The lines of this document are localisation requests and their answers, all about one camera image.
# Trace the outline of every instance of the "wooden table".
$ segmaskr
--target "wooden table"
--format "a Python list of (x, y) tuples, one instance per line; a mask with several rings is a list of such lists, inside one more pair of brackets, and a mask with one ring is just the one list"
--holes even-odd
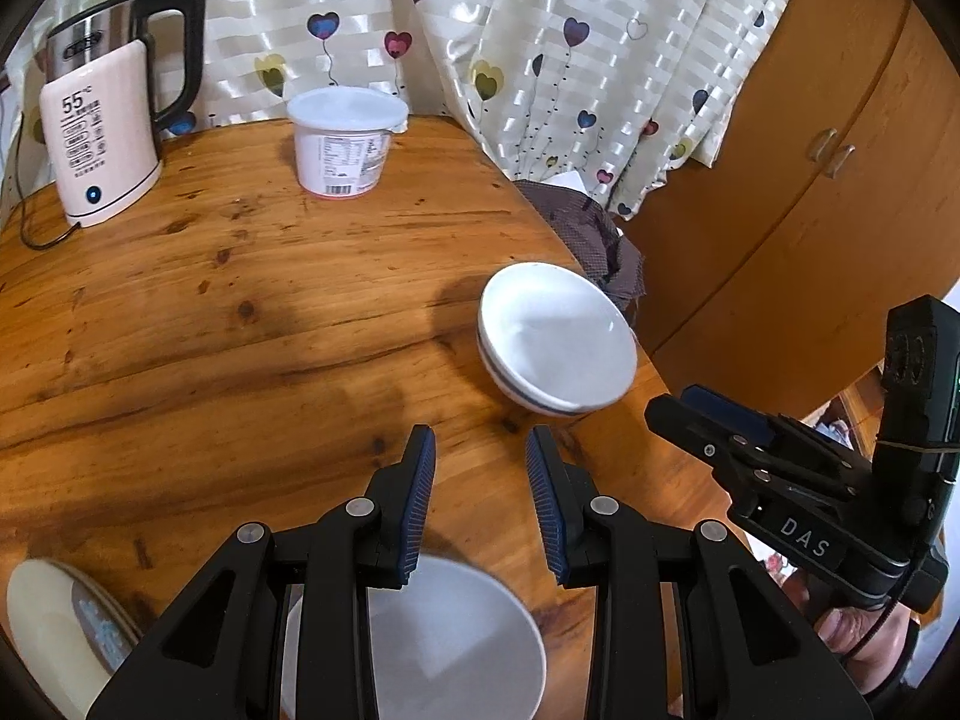
[[(549, 663), (539, 717), (581, 718), (592, 591), (558, 589), (546, 568), (522, 448), (538, 420), (474, 344), (495, 271), (574, 260), (445, 119), (413, 119), (357, 200), (306, 194), (292, 150), (286, 122), (179, 138), (157, 187), (115, 220), (44, 253), (8, 225), (0, 589), (24, 557), (54, 557), (146, 626), (238, 524), (317, 519), (425, 422), (438, 439), (425, 549), (533, 610)], [(52, 188), (31, 206), (40, 239), (64, 225)], [(689, 527), (726, 498), (646, 431), (661, 391), (641, 356), (626, 398), (558, 435), (604, 493)]]

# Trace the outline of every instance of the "brown cloth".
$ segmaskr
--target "brown cloth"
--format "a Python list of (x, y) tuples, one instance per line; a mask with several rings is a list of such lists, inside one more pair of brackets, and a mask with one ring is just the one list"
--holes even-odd
[(587, 278), (627, 314), (630, 304), (646, 293), (643, 255), (619, 234), (607, 212), (582, 191), (536, 181), (514, 184), (560, 236)]

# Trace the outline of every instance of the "kettle base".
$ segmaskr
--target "kettle base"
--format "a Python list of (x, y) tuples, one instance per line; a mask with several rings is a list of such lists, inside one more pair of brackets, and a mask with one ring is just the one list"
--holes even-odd
[[(157, 161), (157, 165), (154, 165), (154, 168), (147, 173), (139, 183), (114, 200), (104, 203), (102, 200), (99, 200), (99, 197), (97, 200), (88, 197), (91, 203), (91, 210), (88, 213), (73, 215), (66, 213), (66, 209), (64, 209), (66, 220), (69, 221), (70, 224), (80, 223), (80, 227), (93, 227), (95, 224), (115, 217), (121, 211), (130, 208), (131, 205), (136, 203), (138, 199), (154, 187), (154, 184), (160, 179), (160, 168), (162, 164), (162, 162)], [(103, 205), (96, 207), (93, 203), (102, 203)]]

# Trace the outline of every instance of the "wooden cabinet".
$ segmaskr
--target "wooden cabinet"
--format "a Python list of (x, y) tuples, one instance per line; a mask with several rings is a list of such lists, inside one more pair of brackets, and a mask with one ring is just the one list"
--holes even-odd
[[(652, 355), (700, 382), (809, 413), (883, 356), (887, 311), (960, 274), (960, 76), (911, 6), (875, 90), (821, 172), (727, 283)], [(739, 220), (718, 230), (724, 235)]]
[[(646, 257), (637, 335), (654, 354), (784, 218), (838, 148), (898, 40), (908, 0), (791, 0), (752, 70), (720, 159), (669, 173), (625, 230)], [(838, 136), (824, 160), (818, 134)]]

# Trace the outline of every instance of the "metal screw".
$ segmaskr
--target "metal screw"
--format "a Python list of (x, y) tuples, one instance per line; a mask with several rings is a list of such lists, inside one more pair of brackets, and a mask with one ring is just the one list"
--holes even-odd
[(709, 519), (700, 526), (700, 533), (710, 541), (723, 541), (727, 537), (727, 528), (724, 527), (722, 522)]
[(354, 498), (352, 501), (347, 501), (347, 514), (351, 517), (366, 517), (373, 508), (373, 501), (370, 498)]
[(266, 531), (259, 522), (248, 522), (237, 529), (237, 541), (241, 544), (253, 544), (263, 538)]
[(616, 510), (620, 508), (620, 504), (616, 502), (616, 499), (610, 498), (608, 495), (597, 495), (592, 501), (590, 501), (590, 508), (597, 512), (597, 514), (616, 514)]

